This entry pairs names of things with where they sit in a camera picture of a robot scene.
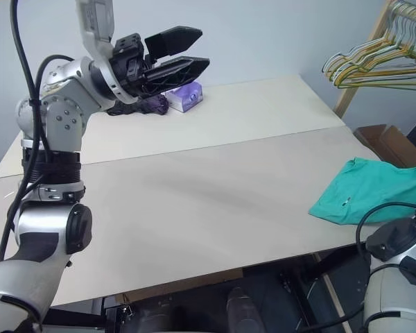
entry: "robotic arm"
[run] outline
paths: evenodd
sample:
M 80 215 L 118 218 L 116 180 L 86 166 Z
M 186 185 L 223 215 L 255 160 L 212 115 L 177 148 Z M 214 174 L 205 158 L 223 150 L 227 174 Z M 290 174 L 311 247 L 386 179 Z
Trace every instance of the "robotic arm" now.
M 34 101 L 17 105 L 24 133 L 22 164 L 30 178 L 13 220 L 19 250 L 0 261 L 0 332 L 40 330 L 69 259 L 91 241 L 91 210 L 79 203 L 85 194 L 79 151 L 89 117 L 115 101 L 131 104 L 190 83 L 209 65 L 205 58 L 181 56 L 154 67 L 158 59 L 187 50 L 202 35 L 198 29 L 178 26 L 146 38 L 149 54 L 144 57 L 136 33 L 112 46 L 112 0 L 76 4 L 91 58 L 57 68 L 42 87 L 40 116 L 47 147 L 40 143 L 33 168 Z

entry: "clothing rack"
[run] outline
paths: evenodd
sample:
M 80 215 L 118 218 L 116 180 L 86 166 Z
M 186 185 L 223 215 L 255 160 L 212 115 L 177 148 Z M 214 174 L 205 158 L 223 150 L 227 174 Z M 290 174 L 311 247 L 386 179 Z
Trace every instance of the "clothing rack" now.
M 383 36 L 383 34 L 385 33 L 385 30 L 387 29 L 390 11 L 394 8 L 395 3 L 396 3 L 396 0 L 385 1 L 385 4 L 381 10 L 381 14 L 379 15 L 378 21 L 376 25 L 374 26 L 374 29 L 372 33 L 370 34 L 370 37 L 368 40 L 375 40 L 376 38 L 380 38 Z M 413 19 L 413 17 L 409 13 L 413 12 L 415 9 L 416 9 L 416 6 L 409 5 L 409 7 L 404 11 L 401 11 L 400 8 L 397 8 L 393 10 L 393 13 L 395 15 L 400 15 L 402 17 Z M 340 94 L 338 102 L 333 109 L 334 113 L 336 113 L 340 118 L 342 118 L 345 112 L 347 111 L 349 104 L 352 102 L 352 99 L 357 91 L 358 91 L 358 88 L 347 88 L 347 89 L 344 89 L 344 91 Z

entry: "teal cloth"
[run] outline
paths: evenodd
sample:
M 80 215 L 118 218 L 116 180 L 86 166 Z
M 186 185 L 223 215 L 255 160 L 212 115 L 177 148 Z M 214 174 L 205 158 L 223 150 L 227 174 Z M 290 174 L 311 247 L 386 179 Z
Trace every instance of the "teal cloth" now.
M 399 169 L 356 157 L 340 170 L 309 214 L 338 224 L 357 224 L 370 209 L 391 201 L 416 203 L 416 167 Z M 412 213 L 407 207 L 386 207 L 373 213 L 367 223 Z

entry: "white wall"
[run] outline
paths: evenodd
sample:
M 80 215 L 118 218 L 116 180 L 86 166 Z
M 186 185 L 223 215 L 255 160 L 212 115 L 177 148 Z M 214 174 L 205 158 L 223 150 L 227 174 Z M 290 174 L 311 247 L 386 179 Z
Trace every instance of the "white wall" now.
M 382 5 L 383 0 L 114 0 L 114 38 L 133 32 L 148 37 L 175 25 L 201 28 L 204 35 L 187 53 L 211 59 L 203 84 L 299 73 L 333 107 L 340 91 L 320 69 L 332 54 L 367 39 Z M 8 7 L 0 0 L 0 159 L 18 131 L 15 104 L 27 95 Z M 21 0 L 19 18 L 33 73 L 49 54 L 86 55 L 73 0 Z M 406 133 L 416 123 L 416 93 L 364 88 L 344 120 L 352 128 L 392 123 Z

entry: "tissue box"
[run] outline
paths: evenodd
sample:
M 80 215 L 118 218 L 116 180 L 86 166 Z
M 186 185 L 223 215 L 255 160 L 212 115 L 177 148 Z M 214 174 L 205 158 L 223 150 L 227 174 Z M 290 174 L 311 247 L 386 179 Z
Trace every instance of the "tissue box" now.
M 203 100 L 202 86 L 195 81 L 180 88 L 165 92 L 169 106 L 180 112 L 186 112 Z

